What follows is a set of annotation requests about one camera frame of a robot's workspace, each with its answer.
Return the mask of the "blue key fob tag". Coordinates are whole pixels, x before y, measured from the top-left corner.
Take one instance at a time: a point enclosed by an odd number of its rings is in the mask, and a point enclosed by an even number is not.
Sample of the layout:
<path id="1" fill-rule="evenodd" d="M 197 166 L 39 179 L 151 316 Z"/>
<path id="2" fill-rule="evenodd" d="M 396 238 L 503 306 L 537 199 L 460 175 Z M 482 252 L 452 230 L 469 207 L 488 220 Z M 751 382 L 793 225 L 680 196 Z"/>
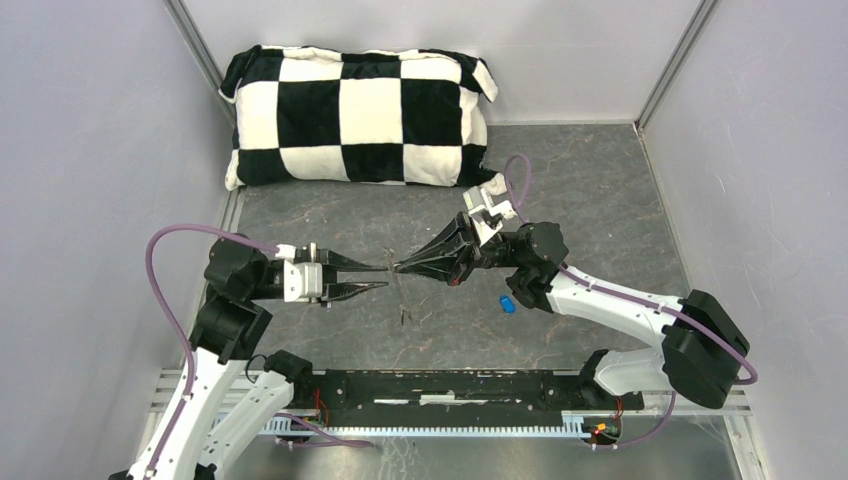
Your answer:
<path id="1" fill-rule="evenodd" d="M 514 314 L 517 311 L 517 307 L 509 295 L 501 295 L 498 302 L 501 309 L 506 314 Z"/>

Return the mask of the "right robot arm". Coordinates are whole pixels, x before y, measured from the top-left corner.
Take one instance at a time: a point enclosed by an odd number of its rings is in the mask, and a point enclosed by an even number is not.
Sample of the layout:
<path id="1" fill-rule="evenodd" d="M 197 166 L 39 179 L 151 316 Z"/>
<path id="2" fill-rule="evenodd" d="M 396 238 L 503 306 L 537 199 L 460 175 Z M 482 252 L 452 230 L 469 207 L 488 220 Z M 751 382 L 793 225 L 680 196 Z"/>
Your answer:
<path id="1" fill-rule="evenodd" d="M 577 382 L 585 405 L 602 408 L 616 396 L 670 390 L 718 409 L 734 386 L 756 381 L 747 360 L 750 343 L 713 295 L 692 290 L 684 298 L 663 296 L 592 277 L 566 264 L 568 249 L 556 223 L 525 223 L 505 233 L 487 229 L 460 213 L 394 269 L 450 286 L 475 269 L 512 269 L 506 284 L 522 306 L 586 319 L 643 342 L 642 350 L 593 354 Z"/>

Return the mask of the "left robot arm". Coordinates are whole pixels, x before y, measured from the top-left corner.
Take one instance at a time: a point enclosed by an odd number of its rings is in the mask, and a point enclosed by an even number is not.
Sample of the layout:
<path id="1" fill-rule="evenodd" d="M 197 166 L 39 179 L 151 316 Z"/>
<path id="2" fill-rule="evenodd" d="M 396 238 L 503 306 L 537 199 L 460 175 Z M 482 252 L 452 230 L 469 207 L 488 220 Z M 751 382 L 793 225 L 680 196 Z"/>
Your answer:
<path id="1" fill-rule="evenodd" d="M 216 236 L 204 271 L 205 299 L 190 332 L 168 306 L 153 269 L 153 252 L 166 234 L 197 231 Z M 267 357 L 249 392 L 225 416 L 219 412 L 237 377 L 255 356 L 272 316 L 259 301 L 327 306 L 377 288 L 344 282 L 340 272 L 371 266 L 316 244 L 271 245 L 196 224 L 165 227 L 149 241 L 145 267 L 154 296 L 178 334 L 186 363 L 176 391 L 149 443 L 117 479 L 222 479 L 271 418 L 302 407 L 314 394 L 310 362 L 278 352 Z"/>

